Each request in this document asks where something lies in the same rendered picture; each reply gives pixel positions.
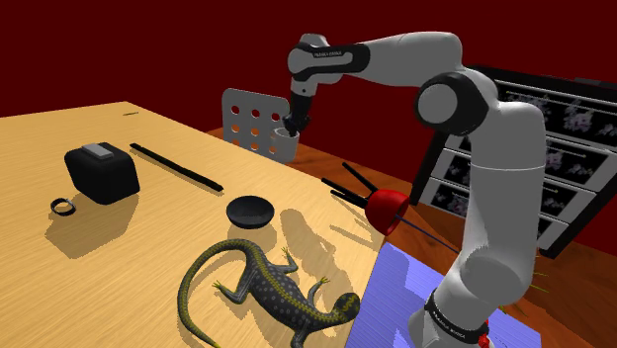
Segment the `long black stick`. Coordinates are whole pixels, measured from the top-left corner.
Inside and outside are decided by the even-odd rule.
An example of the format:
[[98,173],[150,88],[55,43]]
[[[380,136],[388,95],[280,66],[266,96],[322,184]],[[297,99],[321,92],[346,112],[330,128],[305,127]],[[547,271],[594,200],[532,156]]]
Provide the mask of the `long black stick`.
[[153,159],[154,161],[164,165],[165,167],[168,167],[192,180],[195,180],[196,182],[199,182],[201,184],[206,185],[207,187],[217,191],[217,192],[221,192],[223,190],[223,186],[199,173],[196,173],[186,167],[183,167],[179,164],[177,164],[176,162],[156,153],[151,151],[150,149],[147,149],[146,147],[143,147],[137,143],[131,143],[130,147],[142,154],[144,154],[145,156]]

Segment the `white chair with round holes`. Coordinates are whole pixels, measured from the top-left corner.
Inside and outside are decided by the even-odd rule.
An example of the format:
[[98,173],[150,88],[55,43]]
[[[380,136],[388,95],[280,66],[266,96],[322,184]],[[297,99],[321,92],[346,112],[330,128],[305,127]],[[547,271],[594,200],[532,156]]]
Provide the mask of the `white chair with round holes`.
[[290,136],[284,127],[290,111],[285,98],[228,88],[221,111],[225,141],[280,163],[294,161],[300,135]]

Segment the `black box with grey patch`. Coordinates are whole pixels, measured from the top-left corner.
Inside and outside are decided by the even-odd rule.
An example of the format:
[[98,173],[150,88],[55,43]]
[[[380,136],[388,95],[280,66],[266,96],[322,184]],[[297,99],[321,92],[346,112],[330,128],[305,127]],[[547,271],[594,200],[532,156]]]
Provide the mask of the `black box with grey patch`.
[[74,187],[100,205],[110,205],[139,192],[131,156],[109,144],[82,145],[64,155]]

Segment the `dark yellow-spotted lizard toy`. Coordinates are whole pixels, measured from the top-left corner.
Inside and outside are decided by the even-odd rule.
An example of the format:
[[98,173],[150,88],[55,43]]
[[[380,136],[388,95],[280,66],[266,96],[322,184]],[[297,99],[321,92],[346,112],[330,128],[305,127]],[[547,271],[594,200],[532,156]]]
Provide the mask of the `dark yellow-spotted lizard toy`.
[[288,249],[283,250],[288,263],[275,265],[268,260],[262,248],[256,243],[247,239],[228,239],[212,245],[194,261],[183,277],[177,295],[178,316],[184,327],[213,348],[221,347],[190,317],[189,290],[192,280],[201,267],[213,256],[225,251],[242,252],[245,256],[244,270],[235,290],[232,291],[219,282],[213,286],[237,305],[243,304],[248,296],[252,296],[275,320],[294,331],[291,348],[304,348],[310,334],[348,323],[359,314],[361,300],[355,293],[341,295],[329,312],[316,308],[315,294],[328,282],[328,279],[321,278],[307,294],[303,294],[299,286],[289,277],[299,269],[299,266]]

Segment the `black dresser with floral drawers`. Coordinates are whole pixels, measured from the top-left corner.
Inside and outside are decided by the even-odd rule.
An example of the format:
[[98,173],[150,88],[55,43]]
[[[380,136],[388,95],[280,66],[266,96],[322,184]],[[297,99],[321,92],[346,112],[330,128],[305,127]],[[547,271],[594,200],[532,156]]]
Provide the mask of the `black dresser with floral drawers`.
[[[617,195],[617,90],[494,67],[477,70],[495,83],[500,100],[532,104],[544,115],[547,151],[537,245],[554,259]],[[463,218],[470,174],[469,139],[436,133],[410,201]]]

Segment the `red shell chair black legs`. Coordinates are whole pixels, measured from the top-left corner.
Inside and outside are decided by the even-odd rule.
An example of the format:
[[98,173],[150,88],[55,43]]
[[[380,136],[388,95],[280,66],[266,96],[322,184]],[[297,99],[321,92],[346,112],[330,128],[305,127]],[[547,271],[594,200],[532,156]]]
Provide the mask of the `red shell chair black legs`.
[[321,182],[331,188],[332,195],[363,209],[375,230],[384,236],[390,235],[409,207],[409,196],[395,190],[379,189],[348,163],[343,162],[342,166],[369,189],[369,196],[362,197],[327,178],[322,178]]

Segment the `blue robot stand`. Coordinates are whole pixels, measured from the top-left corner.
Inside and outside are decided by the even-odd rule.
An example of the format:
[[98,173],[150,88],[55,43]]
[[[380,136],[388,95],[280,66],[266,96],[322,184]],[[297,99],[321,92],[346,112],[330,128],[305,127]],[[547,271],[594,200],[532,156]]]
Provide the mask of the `blue robot stand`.
[[[345,348],[414,348],[408,318],[423,305],[443,276],[387,243],[376,261]],[[542,348],[541,335],[496,310],[488,320],[495,348]]]

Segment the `black bowl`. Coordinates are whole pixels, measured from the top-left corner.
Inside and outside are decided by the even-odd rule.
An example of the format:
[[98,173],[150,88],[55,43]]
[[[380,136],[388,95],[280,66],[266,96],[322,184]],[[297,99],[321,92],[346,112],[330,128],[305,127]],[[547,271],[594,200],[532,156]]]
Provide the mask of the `black bowl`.
[[230,222],[244,229],[256,229],[267,225],[274,217],[273,205],[258,196],[242,196],[232,200],[226,207]]

